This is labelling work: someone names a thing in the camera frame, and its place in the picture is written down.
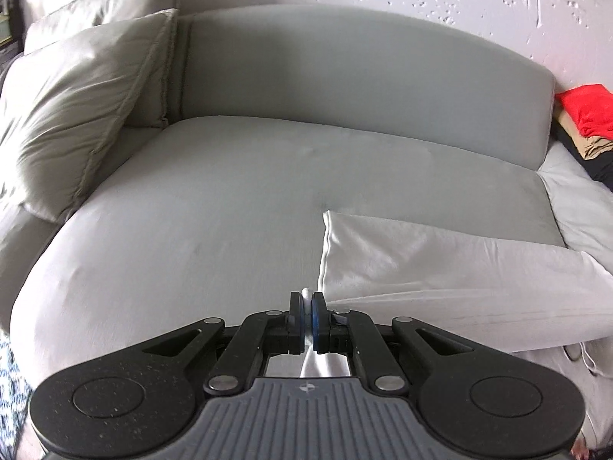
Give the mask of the striped grey white rug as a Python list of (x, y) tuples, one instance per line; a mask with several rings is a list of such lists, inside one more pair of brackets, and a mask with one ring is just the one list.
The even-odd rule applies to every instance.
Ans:
[(1, 458), (16, 457), (25, 422), (30, 389), (11, 351), (8, 335), (1, 331)]

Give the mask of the grey fabric sofa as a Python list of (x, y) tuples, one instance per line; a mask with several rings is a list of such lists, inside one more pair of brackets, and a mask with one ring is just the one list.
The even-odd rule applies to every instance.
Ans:
[[(447, 447), (406, 401), (367, 391), (346, 356), (317, 353), (311, 324), (326, 211), (568, 248), (537, 173), (557, 89), (518, 53), (395, 13), (269, 5), (181, 19), (171, 123), (34, 263), (11, 317), (16, 361), (34, 393), (70, 366), (202, 319), (286, 312), (294, 292), (305, 347), (269, 357), (245, 391), (207, 401), (152, 453), (43, 446), (46, 457), (568, 458), (572, 447)], [(578, 387), (575, 441), (604, 454), (611, 382), (569, 346), (507, 354)]]

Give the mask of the front beige throw pillow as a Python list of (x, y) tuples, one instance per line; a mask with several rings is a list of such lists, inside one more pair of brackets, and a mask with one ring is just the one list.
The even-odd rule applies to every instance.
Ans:
[(63, 222), (161, 63), (178, 12), (84, 29), (25, 54), (1, 92), (1, 193)]

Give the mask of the red folded garment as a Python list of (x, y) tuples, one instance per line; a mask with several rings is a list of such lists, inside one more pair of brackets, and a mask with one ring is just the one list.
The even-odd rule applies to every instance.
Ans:
[(583, 137), (612, 139), (613, 95), (602, 84), (586, 84), (565, 92), (555, 99), (567, 112)]

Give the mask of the tan patterned folded garment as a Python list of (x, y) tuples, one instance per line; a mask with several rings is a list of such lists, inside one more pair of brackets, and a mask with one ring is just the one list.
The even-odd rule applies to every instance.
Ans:
[(593, 160), (596, 157), (610, 153), (613, 141), (600, 136), (583, 136), (575, 125), (570, 115), (565, 110), (559, 110), (554, 114), (562, 130), (572, 139), (572, 144), (584, 160)]

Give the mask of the black folded garment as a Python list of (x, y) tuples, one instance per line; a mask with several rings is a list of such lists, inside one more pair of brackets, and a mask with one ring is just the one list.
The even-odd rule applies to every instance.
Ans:
[(578, 152), (572, 138), (561, 127), (555, 129), (556, 138), (563, 144), (568, 152), (575, 158), (592, 180), (605, 184), (612, 189), (613, 155), (612, 152), (604, 152), (594, 159), (586, 160)]

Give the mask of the light grey sofa blanket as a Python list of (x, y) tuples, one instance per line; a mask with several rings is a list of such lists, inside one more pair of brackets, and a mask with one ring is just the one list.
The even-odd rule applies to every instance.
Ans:
[(568, 248), (591, 255), (612, 272), (612, 192), (588, 176), (559, 141), (552, 141), (537, 173)]

